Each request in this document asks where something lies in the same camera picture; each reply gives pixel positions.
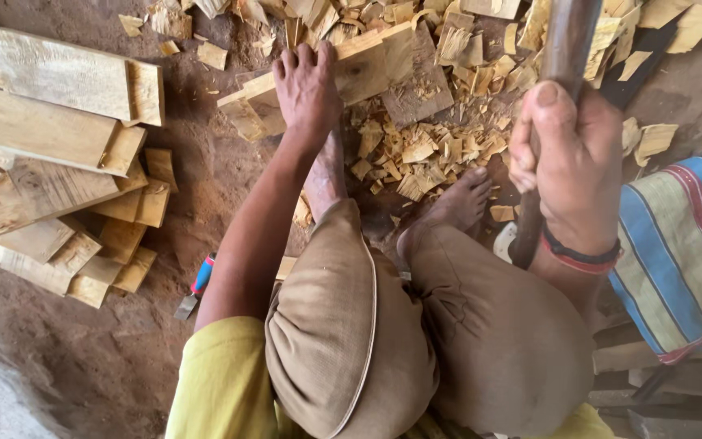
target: chisel blade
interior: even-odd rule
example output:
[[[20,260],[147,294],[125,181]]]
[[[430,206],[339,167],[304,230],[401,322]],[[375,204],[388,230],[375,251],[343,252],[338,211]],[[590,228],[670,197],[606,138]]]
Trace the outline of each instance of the chisel blade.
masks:
[[[197,302],[199,302],[199,299],[196,294],[191,293],[185,296],[175,311],[175,318],[180,320],[188,319],[191,312],[197,307]]]

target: wooden handle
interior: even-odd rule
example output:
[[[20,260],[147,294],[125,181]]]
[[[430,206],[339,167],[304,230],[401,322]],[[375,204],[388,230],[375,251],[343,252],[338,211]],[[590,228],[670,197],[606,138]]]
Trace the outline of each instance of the wooden handle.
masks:
[[[595,24],[602,0],[552,0],[548,34],[544,45],[541,80],[555,80],[576,102],[583,85]],[[541,157],[541,141],[533,130],[530,139],[535,158]],[[513,265],[527,269],[533,261],[543,226],[541,195],[537,190],[522,195],[516,239],[509,254]]]

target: fingernail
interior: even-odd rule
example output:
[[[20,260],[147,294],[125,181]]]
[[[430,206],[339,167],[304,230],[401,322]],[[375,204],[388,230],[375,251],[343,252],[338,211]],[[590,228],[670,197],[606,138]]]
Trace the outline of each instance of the fingernail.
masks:
[[[557,87],[555,87],[553,84],[543,85],[541,90],[538,92],[538,106],[541,108],[546,108],[554,105],[554,103],[557,102],[558,93]]]

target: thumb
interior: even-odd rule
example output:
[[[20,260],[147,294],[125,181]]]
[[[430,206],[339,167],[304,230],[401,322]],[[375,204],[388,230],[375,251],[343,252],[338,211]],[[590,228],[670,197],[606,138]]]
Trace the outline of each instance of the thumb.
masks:
[[[542,153],[568,152],[580,146],[576,134],[576,104],[568,92],[552,80],[533,89],[530,109]]]

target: right hand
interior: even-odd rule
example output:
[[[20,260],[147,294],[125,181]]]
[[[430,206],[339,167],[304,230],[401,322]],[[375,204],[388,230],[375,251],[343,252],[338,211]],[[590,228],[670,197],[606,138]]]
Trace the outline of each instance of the right hand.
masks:
[[[511,136],[510,178],[520,193],[537,188],[541,213],[561,244],[589,255],[611,250],[617,239],[622,190],[622,114],[590,87],[580,108],[554,81],[524,96]],[[537,162],[532,129],[541,139]]]
[[[337,124],[343,104],[335,85],[336,56],[328,41],[319,43],[317,54],[303,43],[297,54],[287,49],[273,63],[275,91],[287,127],[326,137]]]

